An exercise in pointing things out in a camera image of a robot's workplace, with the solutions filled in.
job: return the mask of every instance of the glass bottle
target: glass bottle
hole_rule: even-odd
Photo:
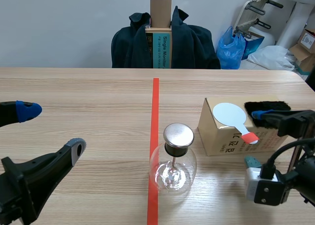
[[[189,147],[194,140],[190,127],[182,123],[168,125],[165,144],[157,147],[150,160],[150,179],[160,193],[183,194],[189,191],[197,171],[197,160]]]

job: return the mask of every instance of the metal rod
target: metal rod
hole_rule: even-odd
[[[174,167],[174,164],[175,164],[175,157],[173,157],[173,162],[172,162],[172,167]]]

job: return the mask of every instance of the cardboard box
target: cardboard box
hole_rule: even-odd
[[[150,0],[151,27],[170,28],[172,0]]]
[[[147,43],[153,68],[172,66],[172,0],[150,0],[151,27],[146,28]]]
[[[304,29],[298,44],[311,54],[315,54],[315,29]]]
[[[311,54],[305,48],[302,48],[300,44],[294,45],[289,50],[297,59],[296,64],[298,65],[299,73],[309,75],[315,66],[315,54]]]
[[[286,139],[278,137],[277,129],[257,128],[253,125],[249,116],[245,121],[245,127],[249,132],[254,132],[259,142],[257,144],[246,144],[241,139],[240,132],[234,127],[228,127],[219,123],[212,114],[213,108],[219,103],[233,103],[245,112],[246,102],[279,101],[276,96],[238,96],[223,98],[205,98],[198,130],[203,146],[208,156],[226,154],[249,154],[253,152],[267,152],[277,150]]]

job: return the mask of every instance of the black coat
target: black coat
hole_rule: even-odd
[[[187,25],[188,15],[177,7],[172,19],[172,68],[220,69],[211,32]],[[130,27],[118,31],[112,41],[113,68],[152,68],[145,27],[150,23],[148,13],[134,13]]]

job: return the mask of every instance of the brown box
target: brown box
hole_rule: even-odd
[[[170,28],[172,0],[150,0],[151,27]]]
[[[302,48],[300,44],[294,45],[289,50],[297,59],[296,64],[299,66],[299,73],[303,75],[310,74],[315,66],[315,54],[311,54],[305,48]]]
[[[279,100],[276,96],[269,95],[205,98],[199,120],[198,130],[208,156],[275,151],[281,146],[281,144],[286,139],[286,136],[278,137],[277,129],[255,127],[249,116],[247,116],[244,125],[249,132],[254,132],[259,138],[259,142],[253,145],[246,144],[241,139],[241,134],[236,128],[228,127],[219,123],[212,114],[213,108],[219,103],[233,103],[238,105],[246,112],[244,103],[260,101]]]
[[[315,53],[315,29],[304,29],[298,41],[311,54]]]

